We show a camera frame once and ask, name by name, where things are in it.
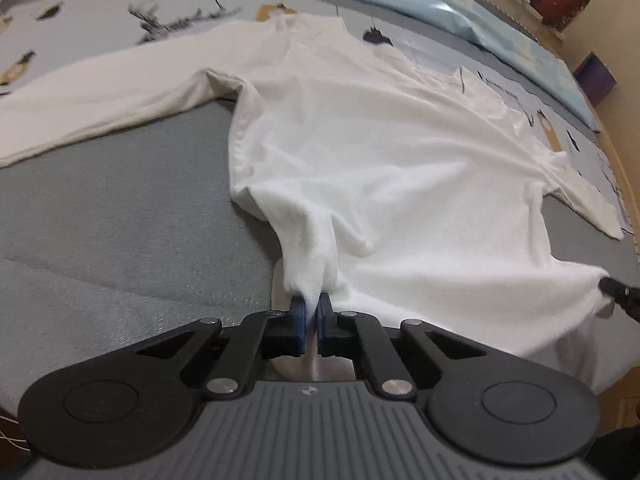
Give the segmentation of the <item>white long sleeve shirt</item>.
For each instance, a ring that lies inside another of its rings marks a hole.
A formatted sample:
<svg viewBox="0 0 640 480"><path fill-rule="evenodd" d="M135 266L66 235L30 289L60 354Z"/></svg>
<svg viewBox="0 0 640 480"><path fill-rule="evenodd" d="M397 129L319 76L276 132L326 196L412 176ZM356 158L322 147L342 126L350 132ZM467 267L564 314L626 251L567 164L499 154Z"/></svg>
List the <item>white long sleeve shirt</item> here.
<svg viewBox="0 0 640 480"><path fill-rule="evenodd" d="M515 354L605 308L605 270L552 256L553 194L609 237L616 209L465 68L445 76L340 18L288 14L88 58L1 102L3 165L235 93L232 200L267 221L283 287Z"/></svg>

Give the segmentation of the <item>grey deer print bed sheet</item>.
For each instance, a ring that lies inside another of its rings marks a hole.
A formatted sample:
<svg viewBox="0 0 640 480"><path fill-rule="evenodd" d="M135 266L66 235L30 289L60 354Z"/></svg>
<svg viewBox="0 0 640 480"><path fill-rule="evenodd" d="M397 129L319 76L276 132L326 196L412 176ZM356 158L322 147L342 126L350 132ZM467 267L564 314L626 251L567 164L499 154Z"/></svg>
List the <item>grey deer print bed sheet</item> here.
<svg viewBox="0 0 640 480"><path fill-rule="evenodd" d="M354 0L64 0L54 20L15 15L3 61L30 53L10 92L88 58L288 14L340 18L367 44L387 44L445 76L465 68L520 112L549 150L593 148L592 130L563 104L450 32ZM38 379L60 368L200 320L239 324L284 310L282 249L270 224L230 194L229 93L175 115L1 162L1 405L15 413ZM552 256L639 281L631 239L601 232L558 196L541 207ZM598 312L522 356L602 391L639 359L639 327Z"/></svg>

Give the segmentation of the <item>purple box by wall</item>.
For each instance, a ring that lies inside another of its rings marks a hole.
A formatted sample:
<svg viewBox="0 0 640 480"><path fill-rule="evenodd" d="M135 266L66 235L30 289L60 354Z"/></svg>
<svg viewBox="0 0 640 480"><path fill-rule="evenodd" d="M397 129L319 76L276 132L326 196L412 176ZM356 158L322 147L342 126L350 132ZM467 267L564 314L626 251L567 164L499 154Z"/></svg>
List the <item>purple box by wall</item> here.
<svg viewBox="0 0 640 480"><path fill-rule="evenodd" d="M594 52L590 52L574 70L574 78L593 107L598 106L617 84L613 74Z"/></svg>

